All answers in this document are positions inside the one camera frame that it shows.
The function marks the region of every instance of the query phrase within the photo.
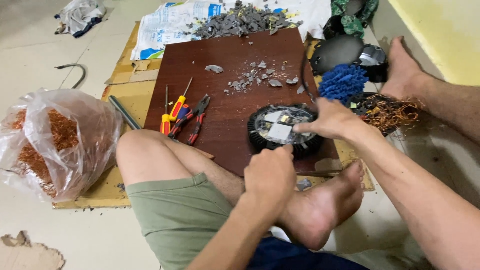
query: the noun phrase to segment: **person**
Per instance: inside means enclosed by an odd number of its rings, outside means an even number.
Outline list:
[[[389,60],[390,79],[384,93],[397,98],[416,95],[428,112],[472,139],[480,138],[472,124],[478,120],[470,115],[478,109],[469,106],[476,99],[475,88],[450,85],[423,74],[404,51],[401,38],[392,41]],[[450,98],[455,102],[442,103]],[[480,269],[480,210],[339,102],[319,98],[317,106],[318,119],[298,124],[294,131],[350,143],[436,268]],[[396,270],[425,266],[423,253],[406,247],[404,256],[312,252],[322,248],[331,231],[360,207],[363,170],[356,161],[333,179],[298,192],[294,191],[291,152],[289,145],[262,150],[245,168],[243,180],[192,147],[159,132],[135,130],[120,138],[117,162],[142,234],[166,270]],[[273,224],[300,244],[266,235]]]

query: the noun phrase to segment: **knee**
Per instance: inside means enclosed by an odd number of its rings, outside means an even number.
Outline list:
[[[132,130],[122,135],[117,143],[117,160],[122,158],[135,158],[137,154],[142,154],[149,147],[164,145],[164,141],[169,138],[160,132],[138,129]]]

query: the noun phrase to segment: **pliers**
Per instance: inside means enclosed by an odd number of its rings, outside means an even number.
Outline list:
[[[205,96],[198,102],[197,106],[195,109],[191,110],[185,116],[183,116],[181,119],[178,119],[175,125],[172,127],[170,133],[168,136],[172,139],[175,139],[175,136],[180,132],[181,127],[186,123],[186,121],[190,120],[193,116],[197,116],[196,119],[196,126],[195,129],[193,130],[193,133],[190,135],[190,138],[187,141],[187,145],[191,146],[195,143],[195,140],[198,137],[198,134],[200,133],[200,128],[202,127],[202,123],[204,121],[205,117],[205,108],[208,106],[208,103],[210,102],[210,97],[208,94],[205,94]]]

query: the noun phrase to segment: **blue microfiber mitt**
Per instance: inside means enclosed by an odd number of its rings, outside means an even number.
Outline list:
[[[365,73],[365,70],[355,65],[337,65],[322,76],[318,94],[327,99],[338,99],[345,105],[349,97],[363,91],[368,81],[368,78],[363,76]]]

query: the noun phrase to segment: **yellow screwdriver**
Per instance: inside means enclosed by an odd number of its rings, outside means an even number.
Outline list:
[[[175,122],[177,120],[177,116],[179,115],[180,109],[183,106],[183,103],[185,102],[186,98],[185,95],[187,94],[187,90],[190,87],[190,83],[192,82],[192,78],[190,78],[190,81],[188,82],[187,89],[185,89],[185,93],[183,93],[183,96],[179,96],[179,99],[177,102],[175,102],[175,105],[173,106],[172,112],[170,113],[170,121]]]
[[[167,135],[170,133],[170,116],[168,115],[168,85],[165,88],[165,114],[162,115],[162,125],[160,131]]]

